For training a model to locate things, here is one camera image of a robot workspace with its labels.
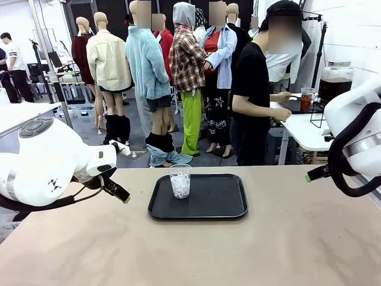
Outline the mannequin in black jacket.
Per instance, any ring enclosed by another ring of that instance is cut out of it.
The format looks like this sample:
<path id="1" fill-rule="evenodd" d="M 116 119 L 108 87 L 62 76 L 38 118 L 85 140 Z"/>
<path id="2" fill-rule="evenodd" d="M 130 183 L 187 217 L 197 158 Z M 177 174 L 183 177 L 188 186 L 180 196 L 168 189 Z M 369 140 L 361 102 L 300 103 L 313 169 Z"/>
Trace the mannequin in black jacket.
<path id="1" fill-rule="evenodd" d="M 227 6 L 226 12 L 227 12 L 227 25 L 229 26 L 230 29 L 232 29 L 236 33 L 236 37 L 237 37 L 236 48 L 232 54 L 232 65 L 231 65 L 232 74 L 234 74 L 236 63 L 240 53 L 242 52 L 246 44 L 252 41 L 252 39 L 249 37 L 249 34 L 246 30 L 235 25 L 239 15 L 238 4 L 236 3 L 229 4 Z"/>

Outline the tall clear plastic cup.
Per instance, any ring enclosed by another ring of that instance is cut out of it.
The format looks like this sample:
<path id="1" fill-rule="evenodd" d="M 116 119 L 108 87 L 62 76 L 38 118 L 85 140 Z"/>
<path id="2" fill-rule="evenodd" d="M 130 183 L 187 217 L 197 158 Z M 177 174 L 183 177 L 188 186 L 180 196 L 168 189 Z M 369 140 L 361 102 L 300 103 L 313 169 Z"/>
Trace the tall clear plastic cup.
<path id="1" fill-rule="evenodd" d="M 315 93 L 314 88 L 301 89 L 301 104 L 300 104 L 301 111 L 307 111 L 310 109 L 310 105 L 313 101 L 314 93 Z"/>

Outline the man in white t-shirt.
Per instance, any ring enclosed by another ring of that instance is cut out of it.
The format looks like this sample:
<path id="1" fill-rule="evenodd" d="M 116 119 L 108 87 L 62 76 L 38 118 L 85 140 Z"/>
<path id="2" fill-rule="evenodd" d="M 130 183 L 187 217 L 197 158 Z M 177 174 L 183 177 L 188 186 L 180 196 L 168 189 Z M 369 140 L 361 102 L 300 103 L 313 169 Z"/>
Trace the man in white t-shirt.
<path id="1" fill-rule="evenodd" d="M 27 102 L 34 102 L 33 93 L 27 82 L 27 66 L 23 61 L 21 50 L 7 32 L 0 35 L 0 39 L 6 46 L 6 64 L 16 90 Z"/>

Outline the white side table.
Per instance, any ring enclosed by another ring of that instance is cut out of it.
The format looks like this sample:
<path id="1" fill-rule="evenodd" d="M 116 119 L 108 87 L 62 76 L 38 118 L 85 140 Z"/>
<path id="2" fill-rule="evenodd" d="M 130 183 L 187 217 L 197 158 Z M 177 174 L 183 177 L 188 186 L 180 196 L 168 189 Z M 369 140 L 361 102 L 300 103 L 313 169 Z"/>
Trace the white side table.
<path id="1" fill-rule="evenodd" d="M 331 142 L 324 140 L 323 132 L 329 127 L 322 114 L 313 114 L 316 121 L 310 122 L 310 114 L 293 114 L 286 122 L 281 122 L 287 133 L 304 149 L 328 151 Z"/>

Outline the mannequin in cream jacket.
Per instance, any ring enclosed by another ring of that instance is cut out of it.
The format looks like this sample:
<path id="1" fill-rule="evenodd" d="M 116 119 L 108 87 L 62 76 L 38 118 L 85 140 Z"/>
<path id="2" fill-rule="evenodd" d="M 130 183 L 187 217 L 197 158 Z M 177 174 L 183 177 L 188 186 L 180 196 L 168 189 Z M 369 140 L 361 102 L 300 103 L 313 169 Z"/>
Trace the mannequin in cream jacket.
<path id="1" fill-rule="evenodd" d="M 107 30 L 105 13 L 97 12 L 93 17 L 98 32 L 86 45 L 90 73 L 107 104 L 107 114 L 123 116 L 122 93 L 132 85 L 126 43 Z"/>

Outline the black tripod stand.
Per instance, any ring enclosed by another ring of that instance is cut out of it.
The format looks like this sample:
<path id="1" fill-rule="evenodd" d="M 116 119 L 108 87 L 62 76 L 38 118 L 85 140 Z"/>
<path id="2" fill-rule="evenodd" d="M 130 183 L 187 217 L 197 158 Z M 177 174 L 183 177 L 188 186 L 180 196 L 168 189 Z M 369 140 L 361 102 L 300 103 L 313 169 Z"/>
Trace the black tripod stand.
<path id="1" fill-rule="evenodd" d="M 317 75 L 318 75 L 318 70 L 320 67 L 320 60 L 321 60 L 321 56 L 323 54 L 323 47 L 324 47 L 324 39 L 325 39 L 326 30 L 327 30 L 327 22 L 324 21 L 322 28 L 321 28 L 320 42 L 319 42 L 317 56 L 316 56 L 316 63 L 314 66 L 313 79 L 312 79 L 312 83 L 311 83 L 312 88 L 316 87 Z"/>

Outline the person in black t-shirt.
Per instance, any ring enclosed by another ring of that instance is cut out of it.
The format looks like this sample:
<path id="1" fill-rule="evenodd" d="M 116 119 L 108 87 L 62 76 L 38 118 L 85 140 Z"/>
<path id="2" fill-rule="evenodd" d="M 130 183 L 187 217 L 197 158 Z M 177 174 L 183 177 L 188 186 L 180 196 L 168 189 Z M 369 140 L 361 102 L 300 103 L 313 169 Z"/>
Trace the person in black t-shirt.
<path id="1" fill-rule="evenodd" d="M 270 120 L 276 117 L 251 117 L 233 111 L 233 101 L 270 106 L 270 82 L 266 52 L 272 45 L 285 46 L 291 36 L 301 33 L 302 12 L 297 3 L 279 0 L 267 9 L 267 15 L 252 39 L 239 55 L 232 82 L 230 139 L 238 166 L 263 166 L 267 152 Z"/>

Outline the short clear plastic cup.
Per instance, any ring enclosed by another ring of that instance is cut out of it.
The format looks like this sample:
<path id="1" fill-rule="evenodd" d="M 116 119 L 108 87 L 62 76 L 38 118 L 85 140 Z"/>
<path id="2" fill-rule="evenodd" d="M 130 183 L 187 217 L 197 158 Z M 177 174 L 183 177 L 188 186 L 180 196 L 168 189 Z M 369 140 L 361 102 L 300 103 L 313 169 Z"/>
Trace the short clear plastic cup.
<path id="1" fill-rule="evenodd" d="M 188 164 L 174 164 L 167 170 L 175 198 L 184 199 L 190 194 L 192 167 Z"/>

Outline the mannequin in light blue fleece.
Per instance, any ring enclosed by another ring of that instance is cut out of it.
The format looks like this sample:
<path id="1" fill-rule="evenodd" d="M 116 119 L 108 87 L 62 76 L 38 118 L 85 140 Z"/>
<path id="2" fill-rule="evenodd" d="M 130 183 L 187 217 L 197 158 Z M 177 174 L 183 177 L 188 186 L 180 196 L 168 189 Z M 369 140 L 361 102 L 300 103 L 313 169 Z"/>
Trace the mannequin in light blue fleece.
<path id="1" fill-rule="evenodd" d="M 148 1 L 133 0 L 129 4 L 129 10 L 133 25 L 128 28 L 126 55 L 131 75 L 152 121 L 149 134 L 165 135 L 171 105 L 170 81 L 161 47 L 149 27 L 151 4 Z"/>

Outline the person's right forearm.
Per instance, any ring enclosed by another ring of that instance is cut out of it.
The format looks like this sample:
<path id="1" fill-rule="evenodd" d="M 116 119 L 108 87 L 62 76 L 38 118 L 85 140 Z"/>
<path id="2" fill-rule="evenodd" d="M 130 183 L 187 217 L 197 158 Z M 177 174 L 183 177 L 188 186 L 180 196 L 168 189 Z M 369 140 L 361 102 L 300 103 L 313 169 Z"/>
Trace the person's right forearm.
<path id="1" fill-rule="evenodd" d="M 251 117 L 276 117 L 281 108 L 261 107 L 248 101 L 233 101 L 233 111 Z"/>

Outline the lowered black and denim trousers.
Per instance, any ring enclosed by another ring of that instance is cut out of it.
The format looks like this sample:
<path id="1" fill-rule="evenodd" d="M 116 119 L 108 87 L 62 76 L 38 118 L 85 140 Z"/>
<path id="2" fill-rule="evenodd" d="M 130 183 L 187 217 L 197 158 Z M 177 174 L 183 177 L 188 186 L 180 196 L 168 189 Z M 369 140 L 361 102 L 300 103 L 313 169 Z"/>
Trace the lowered black and denim trousers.
<path id="1" fill-rule="evenodd" d="M 145 139 L 146 147 L 150 153 L 150 166 L 161 167 L 165 164 L 188 164 L 193 157 L 178 153 L 175 149 L 170 133 L 157 135 L 150 133 Z"/>

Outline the silver metal post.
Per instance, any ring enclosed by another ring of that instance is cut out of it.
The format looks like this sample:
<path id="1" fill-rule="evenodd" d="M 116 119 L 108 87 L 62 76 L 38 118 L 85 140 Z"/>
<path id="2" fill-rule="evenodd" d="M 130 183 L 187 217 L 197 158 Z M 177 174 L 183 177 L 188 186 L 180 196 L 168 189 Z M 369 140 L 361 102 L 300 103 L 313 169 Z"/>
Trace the silver metal post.
<path id="1" fill-rule="evenodd" d="M 42 32 L 42 29 L 41 29 L 41 26 L 39 23 L 38 14 L 36 12 L 34 0 L 28 0 L 28 2 L 29 2 L 30 9 L 32 11 L 32 16 L 33 16 L 33 19 L 35 22 L 36 31 L 38 33 L 38 38 L 40 40 L 40 43 L 42 44 L 42 49 L 43 49 L 43 52 L 45 54 L 45 58 L 46 58 L 46 61 L 48 63 L 48 66 L 49 66 L 49 73 L 48 73 L 49 80 L 50 80 L 50 82 L 59 82 L 57 74 L 54 71 L 53 65 L 52 65 L 51 60 L 49 59 L 49 56 L 48 56 L 48 50 L 47 50 L 45 39 L 43 38 L 43 32 Z M 67 125 L 70 128 L 73 128 L 71 118 L 70 118 L 68 110 L 67 110 L 67 104 L 66 104 L 65 99 L 64 99 L 64 102 L 60 102 L 60 103 L 61 103 L 61 107 L 62 107 Z"/>

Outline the black desktop monitor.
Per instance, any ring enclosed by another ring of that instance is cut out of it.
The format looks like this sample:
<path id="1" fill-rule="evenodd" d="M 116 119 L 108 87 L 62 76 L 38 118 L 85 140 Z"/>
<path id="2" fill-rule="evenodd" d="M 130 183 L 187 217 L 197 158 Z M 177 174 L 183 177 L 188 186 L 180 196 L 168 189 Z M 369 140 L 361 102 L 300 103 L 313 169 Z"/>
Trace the black desktop monitor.
<path id="1" fill-rule="evenodd" d="M 31 76 L 38 76 L 42 74 L 38 63 L 29 63 L 27 64 L 27 67 Z M 41 69 L 43 72 L 49 72 L 49 66 L 47 64 L 41 64 Z"/>

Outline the mannequin in red jacket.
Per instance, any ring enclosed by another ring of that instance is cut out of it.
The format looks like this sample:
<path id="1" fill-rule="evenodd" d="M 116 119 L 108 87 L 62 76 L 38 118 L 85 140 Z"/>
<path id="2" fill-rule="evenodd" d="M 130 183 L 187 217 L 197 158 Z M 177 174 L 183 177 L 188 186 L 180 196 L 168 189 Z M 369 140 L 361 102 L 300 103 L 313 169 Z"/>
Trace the mannequin in red jacket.
<path id="1" fill-rule="evenodd" d="M 173 35 L 171 32 L 166 28 L 166 16 L 163 14 L 163 31 L 153 31 L 152 34 L 155 36 L 157 42 L 161 46 L 161 50 L 163 53 L 163 59 L 164 59 L 164 65 L 165 70 L 168 74 L 170 85 L 173 86 L 173 77 L 171 75 L 170 66 L 169 66 L 169 54 L 170 54 L 170 48 L 173 43 Z"/>

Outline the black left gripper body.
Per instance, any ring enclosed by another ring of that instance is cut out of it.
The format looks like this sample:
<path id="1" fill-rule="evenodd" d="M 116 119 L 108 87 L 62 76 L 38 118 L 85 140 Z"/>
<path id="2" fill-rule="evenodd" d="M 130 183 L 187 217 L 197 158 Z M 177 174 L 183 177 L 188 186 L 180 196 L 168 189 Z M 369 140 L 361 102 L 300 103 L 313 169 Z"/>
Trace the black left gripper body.
<path id="1" fill-rule="evenodd" d="M 76 172 L 71 177 L 70 182 L 82 184 L 88 189 L 100 189 L 103 187 L 104 180 L 100 177 L 101 173 L 89 174 L 85 172 Z"/>

